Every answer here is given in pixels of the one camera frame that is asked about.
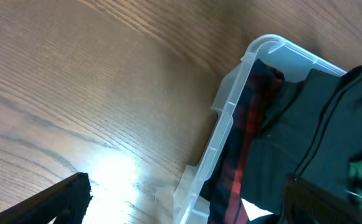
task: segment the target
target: black fabric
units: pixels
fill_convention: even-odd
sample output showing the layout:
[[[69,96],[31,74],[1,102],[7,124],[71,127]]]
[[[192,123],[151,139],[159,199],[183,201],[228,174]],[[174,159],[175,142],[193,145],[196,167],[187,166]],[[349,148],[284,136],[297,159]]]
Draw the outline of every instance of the black fabric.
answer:
[[[312,70],[301,90],[284,88],[251,145],[242,198],[279,214],[286,176],[295,173],[346,199],[348,162],[362,156],[362,66],[341,78]]]

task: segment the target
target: white plastic container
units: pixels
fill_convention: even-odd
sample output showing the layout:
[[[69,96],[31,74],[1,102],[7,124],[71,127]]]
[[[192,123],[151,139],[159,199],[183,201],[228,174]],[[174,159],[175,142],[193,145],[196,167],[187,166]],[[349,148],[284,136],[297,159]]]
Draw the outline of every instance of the white plastic container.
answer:
[[[291,82],[304,80],[312,68],[332,75],[346,72],[278,35],[267,34],[255,39],[247,48],[242,62],[221,82],[211,108],[218,120],[204,155],[196,167],[186,166],[174,192],[174,224],[207,223],[209,202],[200,197],[203,183],[210,178],[233,125],[232,114],[255,60],[261,59],[285,75]]]

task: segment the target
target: red and black plaid fabric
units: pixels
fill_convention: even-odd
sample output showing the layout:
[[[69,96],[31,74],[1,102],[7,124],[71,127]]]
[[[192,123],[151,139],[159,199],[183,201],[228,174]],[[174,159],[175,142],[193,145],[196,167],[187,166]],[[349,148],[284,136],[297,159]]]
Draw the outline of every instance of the red and black plaid fabric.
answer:
[[[283,74],[257,60],[233,114],[221,174],[210,201],[210,224],[245,224],[249,217],[240,197],[245,160],[250,144],[261,130],[264,114],[283,82]]]

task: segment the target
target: translucent plastic bin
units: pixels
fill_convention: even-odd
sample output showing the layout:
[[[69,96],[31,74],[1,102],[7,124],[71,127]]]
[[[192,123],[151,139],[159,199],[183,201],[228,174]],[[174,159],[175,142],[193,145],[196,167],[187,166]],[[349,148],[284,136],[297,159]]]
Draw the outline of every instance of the translucent plastic bin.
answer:
[[[247,48],[242,62],[221,82],[211,108],[218,120],[204,155],[196,167],[186,166],[174,192],[173,223],[207,223],[209,202],[199,196],[204,181],[210,178],[233,125],[232,114],[256,59],[261,59],[285,75],[286,80],[304,80],[312,68],[332,75],[346,72],[278,35],[267,34],[255,39]]]

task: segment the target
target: wooden table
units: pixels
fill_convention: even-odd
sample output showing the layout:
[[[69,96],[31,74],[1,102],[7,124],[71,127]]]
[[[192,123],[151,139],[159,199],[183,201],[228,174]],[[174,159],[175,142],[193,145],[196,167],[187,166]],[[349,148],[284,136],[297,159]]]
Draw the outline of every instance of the wooden table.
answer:
[[[0,211],[79,171],[85,223],[171,223],[221,79],[266,33],[348,70],[362,1],[0,0]]]

